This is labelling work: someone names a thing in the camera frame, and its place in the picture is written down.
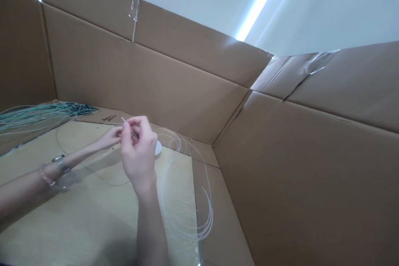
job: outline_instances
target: wristwatch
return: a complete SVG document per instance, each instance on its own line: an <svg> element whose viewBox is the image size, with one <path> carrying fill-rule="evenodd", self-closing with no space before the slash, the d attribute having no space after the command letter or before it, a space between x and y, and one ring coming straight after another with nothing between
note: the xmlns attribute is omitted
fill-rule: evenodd
<svg viewBox="0 0 399 266"><path fill-rule="evenodd" d="M64 160L62 158L64 158L65 155L60 155L57 156L56 158L54 158L52 160L52 162L57 162L59 168L61 168L62 172L64 174L66 174L67 172L69 172L71 169L64 163Z"/></svg>

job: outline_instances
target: forearm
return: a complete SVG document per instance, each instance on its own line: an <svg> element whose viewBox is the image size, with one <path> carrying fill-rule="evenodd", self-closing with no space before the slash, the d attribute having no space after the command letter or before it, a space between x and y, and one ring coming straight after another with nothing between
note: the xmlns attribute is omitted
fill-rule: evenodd
<svg viewBox="0 0 399 266"><path fill-rule="evenodd" d="M139 266L167 264L167 240L156 183L139 196L137 257Z"/></svg>
<svg viewBox="0 0 399 266"><path fill-rule="evenodd" d="M83 149L63 158L65 165L74 168L80 162L94 154L96 149L88 145ZM53 181L58 180L63 172L56 162L43 167L47 177ZM0 219L12 212L26 200L48 188L38 169L15 178L0 186Z"/></svg>

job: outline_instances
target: watch strap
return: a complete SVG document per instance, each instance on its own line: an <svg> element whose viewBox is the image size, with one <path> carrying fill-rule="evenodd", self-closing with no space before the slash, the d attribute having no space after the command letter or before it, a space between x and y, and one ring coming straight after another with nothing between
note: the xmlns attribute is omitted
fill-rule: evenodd
<svg viewBox="0 0 399 266"><path fill-rule="evenodd" d="M59 168L61 168L63 173L69 172L71 169L65 164L64 160L61 158L59 161L57 161L57 165Z"/></svg>

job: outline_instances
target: finger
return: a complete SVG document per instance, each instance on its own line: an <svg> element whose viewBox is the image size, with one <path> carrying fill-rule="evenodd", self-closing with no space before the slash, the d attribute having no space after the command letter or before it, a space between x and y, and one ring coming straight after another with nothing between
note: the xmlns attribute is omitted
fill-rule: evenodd
<svg viewBox="0 0 399 266"><path fill-rule="evenodd" d="M132 142L131 142L131 127L129 123L123 123L122 129L122 136L121 136L121 143L122 143L122 151L128 152L133 149Z"/></svg>
<svg viewBox="0 0 399 266"><path fill-rule="evenodd" d="M112 128L112 136L118 136L118 134L122 133L122 126L113 127Z"/></svg>
<svg viewBox="0 0 399 266"><path fill-rule="evenodd" d="M141 129L140 139L152 139L152 129L146 116L134 116L126 121L131 126L139 125Z"/></svg>
<svg viewBox="0 0 399 266"><path fill-rule="evenodd" d="M132 135L132 145L135 146L136 144L138 144L139 140L136 136Z"/></svg>
<svg viewBox="0 0 399 266"><path fill-rule="evenodd" d="M132 131L136 134L138 138L140 138L141 128L138 125L132 126Z"/></svg>

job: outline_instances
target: bracelet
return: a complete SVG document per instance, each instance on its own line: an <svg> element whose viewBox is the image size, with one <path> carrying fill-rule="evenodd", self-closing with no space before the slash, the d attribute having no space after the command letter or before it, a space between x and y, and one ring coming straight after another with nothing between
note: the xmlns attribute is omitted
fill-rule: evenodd
<svg viewBox="0 0 399 266"><path fill-rule="evenodd" d="M46 173L44 172L44 166L45 166L45 164L42 164L39 166L40 175L41 175L43 181L46 182L46 184L48 184L49 186L54 186L55 181L53 181L48 176L46 176Z"/></svg>

